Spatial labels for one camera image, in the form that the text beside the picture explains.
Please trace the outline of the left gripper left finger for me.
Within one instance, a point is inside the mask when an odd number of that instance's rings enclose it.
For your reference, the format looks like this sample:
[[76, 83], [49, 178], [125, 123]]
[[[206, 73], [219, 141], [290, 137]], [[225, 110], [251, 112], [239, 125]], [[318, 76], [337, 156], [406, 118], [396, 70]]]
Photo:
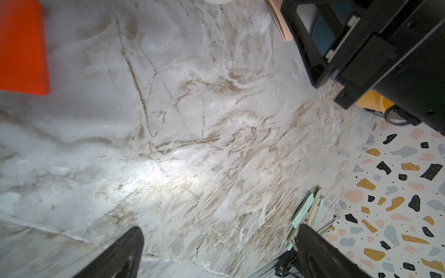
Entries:
[[143, 247], [141, 228], [131, 227], [74, 278], [136, 278]]

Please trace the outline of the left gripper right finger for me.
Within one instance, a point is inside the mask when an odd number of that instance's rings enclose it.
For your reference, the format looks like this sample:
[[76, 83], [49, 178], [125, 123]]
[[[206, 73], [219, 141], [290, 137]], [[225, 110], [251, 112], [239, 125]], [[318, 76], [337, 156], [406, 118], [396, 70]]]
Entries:
[[299, 258], [297, 269], [305, 278], [370, 276], [306, 224], [299, 227], [296, 249]]

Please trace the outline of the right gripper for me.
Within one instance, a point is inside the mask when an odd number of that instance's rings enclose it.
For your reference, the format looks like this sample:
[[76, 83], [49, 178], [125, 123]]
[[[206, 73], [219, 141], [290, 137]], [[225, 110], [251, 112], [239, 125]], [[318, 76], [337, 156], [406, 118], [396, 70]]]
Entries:
[[370, 90], [395, 104], [409, 124], [445, 131], [445, 3], [443, 1], [313, 1], [307, 30], [297, 12], [304, 1], [284, 1], [282, 16], [314, 88], [342, 84], [336, 103], [349, 109]]

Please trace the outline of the mint knife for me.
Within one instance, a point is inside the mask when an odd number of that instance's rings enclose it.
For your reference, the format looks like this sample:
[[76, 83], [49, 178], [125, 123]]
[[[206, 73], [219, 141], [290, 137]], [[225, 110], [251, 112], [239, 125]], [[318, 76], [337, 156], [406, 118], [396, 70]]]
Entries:
[[308, 192], [290, 220], [293, 228], [298, 228], [299, 225], [306, 219], [306, 215], [314, 204], [314, 200], [314, 194], [312, 192]]
[[324, 196], [320, 196], [320, 198], [315, 203], [314, 209], [309, 215], [309, 218], [306, 221], [306, 224], [309, 225], [310, 227], [313, 227], [316, 224], [318, 215], [323, 207], [323, 203], [324, 203]]

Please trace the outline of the olive knife bottom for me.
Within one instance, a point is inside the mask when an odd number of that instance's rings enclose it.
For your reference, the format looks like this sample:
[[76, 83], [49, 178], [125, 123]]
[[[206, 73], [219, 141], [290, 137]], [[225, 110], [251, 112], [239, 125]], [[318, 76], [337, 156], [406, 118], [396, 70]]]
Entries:
[[318, 192], [320, 192], [321, 190], [322, 190], [321, 187], [316, 186], [316, 187], [314, 188], [314, 190], [312, 191], [312, 193], [314, 194], [314, 196], [316, 196], [316, 195], [318, 194]]

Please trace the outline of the pink knife top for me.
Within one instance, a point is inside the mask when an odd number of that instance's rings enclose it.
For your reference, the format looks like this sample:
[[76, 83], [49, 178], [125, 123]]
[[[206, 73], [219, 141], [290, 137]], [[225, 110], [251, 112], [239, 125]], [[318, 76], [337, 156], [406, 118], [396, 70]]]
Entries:
[[283, 4], [283, 0], [266, 0], [265, 4], [272, 16], [272, 19], [274, 20], [274, 22], [280, 32], [282, 39], [285, 42], [292, 41], [294, 39], [293, 35], [290, 32], [290, 29], [287, 26], [287, 23], [281, 13], [281, 7]]

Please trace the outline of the mint knife lowest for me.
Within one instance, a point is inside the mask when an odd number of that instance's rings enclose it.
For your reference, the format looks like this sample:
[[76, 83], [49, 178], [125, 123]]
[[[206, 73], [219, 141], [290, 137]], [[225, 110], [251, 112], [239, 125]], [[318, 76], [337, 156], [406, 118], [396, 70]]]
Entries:
[[293, 228], [289, 236], [287, 237], [287, 245], [286, 250], [291, 251], [294, 246], [294, 242], [296, 240], [296, 236], [298, 234], [299, 228]]

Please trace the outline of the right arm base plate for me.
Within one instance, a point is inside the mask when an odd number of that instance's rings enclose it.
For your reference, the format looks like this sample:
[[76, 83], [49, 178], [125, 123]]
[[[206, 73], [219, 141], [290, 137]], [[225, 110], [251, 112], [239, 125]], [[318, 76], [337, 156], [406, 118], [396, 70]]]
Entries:
[[297, 260], [297, 252], [287, 251], [278, 258], [278, 262], [275, 267], [275, 276], [279, 278], [287, 278], [292, 276], [294, 278], [299, 277], [299, 272], [292, 272], [292, 268], [295, 268], [294, 264]]

